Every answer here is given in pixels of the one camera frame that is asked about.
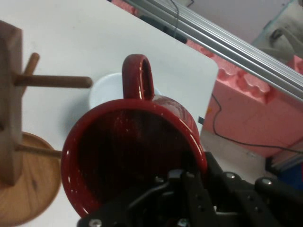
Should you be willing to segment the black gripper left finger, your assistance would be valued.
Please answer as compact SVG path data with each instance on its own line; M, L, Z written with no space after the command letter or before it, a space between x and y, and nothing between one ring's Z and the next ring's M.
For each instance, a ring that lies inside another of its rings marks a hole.
M131 187L78 221L80 227L215 227L216 212L199 174Z

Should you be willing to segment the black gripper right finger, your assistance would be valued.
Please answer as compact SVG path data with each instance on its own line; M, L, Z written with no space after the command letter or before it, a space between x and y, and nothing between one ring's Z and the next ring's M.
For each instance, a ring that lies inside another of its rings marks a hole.
M221 213L235 213L240 227L301 227L303 193L284 182L261 177L249 183L238 174L225 172L212 155L205 154L206 188Z

